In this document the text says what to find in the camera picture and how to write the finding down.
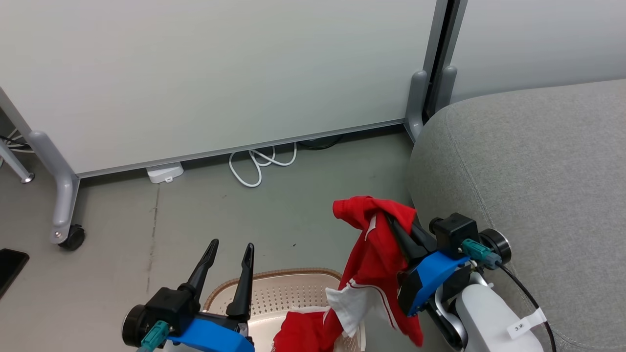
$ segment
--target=whiteboard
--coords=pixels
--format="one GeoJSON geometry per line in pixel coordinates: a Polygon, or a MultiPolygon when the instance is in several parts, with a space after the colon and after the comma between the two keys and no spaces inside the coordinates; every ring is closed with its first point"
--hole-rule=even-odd
{"type": "Polygon", "coordinates": [[[626,1],[469,0],[450,64],[451,103],[626,78],[626,1]]]}
{"type": "Polygon", "coordinates": [[[74,172],[402,119],[436,0],[4,0],[0,87],[74,172]]]}

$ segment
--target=smartphone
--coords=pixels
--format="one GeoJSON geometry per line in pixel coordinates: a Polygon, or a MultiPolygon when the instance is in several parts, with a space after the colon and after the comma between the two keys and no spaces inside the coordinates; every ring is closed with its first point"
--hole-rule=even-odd
{"type": "Polygon", "coordinates": [[[0,298],[26,265],[30,257],[26,253],[0,249],[0,298]]]}

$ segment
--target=concrete floor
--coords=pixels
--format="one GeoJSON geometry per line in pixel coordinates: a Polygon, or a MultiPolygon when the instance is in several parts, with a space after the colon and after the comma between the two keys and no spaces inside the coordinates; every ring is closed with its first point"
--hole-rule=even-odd
{"type": "MultiPolygon", "coordinates": [[[[400,128],[353,135],[328,150],[299,150],[290,167],[264,168],[256,189],[240,185],[223,157],[185,163],[170,184],[151,184],[142,170],[86,179],[73,220],[87,238],[76,252],[48,242],[53,179],[36,157],[20,155],[36,178],[21,185],[7,165],[0,168],[0,248],[31,258],[0,299],[2,350],[133,351],[120,336],[126,312],[186,280],[213,238],[220,247],[203,300],[239,276],[248,242],[256,246],[256,272],[341,272],[359,232],[333,217],[332,201],[372,195],[410,203],[404,176],[411,147],[400,128]]],[[[241,156],[235,168],[253,182],[252,162],[241,156]]],[[[428,317],[422,324],[422,351],[447,351],[428,317]]],[[[417,350],[376,318],[366,330],[367,351],[417,350]]]]}

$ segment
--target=floor stain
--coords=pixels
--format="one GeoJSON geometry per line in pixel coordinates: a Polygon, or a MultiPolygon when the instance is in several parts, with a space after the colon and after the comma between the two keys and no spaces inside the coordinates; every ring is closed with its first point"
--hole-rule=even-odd
{"type": "Polygon", "coordinates": [[[155,240],[155,234],[157,232],[157,213],[158,213],[158,196],[161,192],[161,184],[156,188],[156,202],[155,207],[153,208],[155,211],[154,222],[152,223],[152,238],[150,242],[150,254],[148,256],[148,282],[146,283],[146,293],[150,292],[150,274],[152,271],[152,260],[154,259],[155,246],[157,244],[155,240]]]}

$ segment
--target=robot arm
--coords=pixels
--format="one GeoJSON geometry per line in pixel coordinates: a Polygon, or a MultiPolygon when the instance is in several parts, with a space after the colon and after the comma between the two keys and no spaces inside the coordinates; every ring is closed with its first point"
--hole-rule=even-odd
{"type": "Polygon", "coordinates": [[[457,351],[543,351],[530,331],[509,336],[507,327],[520,319],[483,279],[483,270],[511,259],[504,236],[492,229],[478,232],[474,220],[457,213],[431,221],[436,239],[419,222],[407,234],[396,219],[387,220],[408,263],[398,294],[407,316],[426,311],[457,351]]]}
{"type": "MultiPolygon", "coordinates": [[[[508,241],[499,232],[478,232],[474,220],[456,213],[430,223],[436,238],[419,222],[407,234],[396,219],[388,216],[387,220],[408,264],[398,275],[398,303],[407,316],[428,312],[457,351],[543,351],[530,331],[515,340],[510,338],[506,328],[520,319],[481,275],[484,269],[497,269],[511,259],[508,241]]],[[[123,323],[124,343],[149,352],[162,348],[166,339],[203,352],[254,352],[247,326],[254,271],[252,244],[246,248],[227,315],[200,312],[200,293],[218,245],[216,239],[211,242],[189,280],[178,289],[162,287],[145,305],[131,309],[123,323]]]]}
{"type": "Polygon", "coordinates": [[[161,287],[145,304],[128,312],[122,339],[128,346],[152,352],[166,339],[203,352],[254,352],[248,336],[252,302],[254,245],[248,244],[241,262],[242,273],[226,316],[200,312],[200,294],[209,268],[213,266],[219,241],[214,239],[196,265],[189,280],[173,290],[161,287]]]}

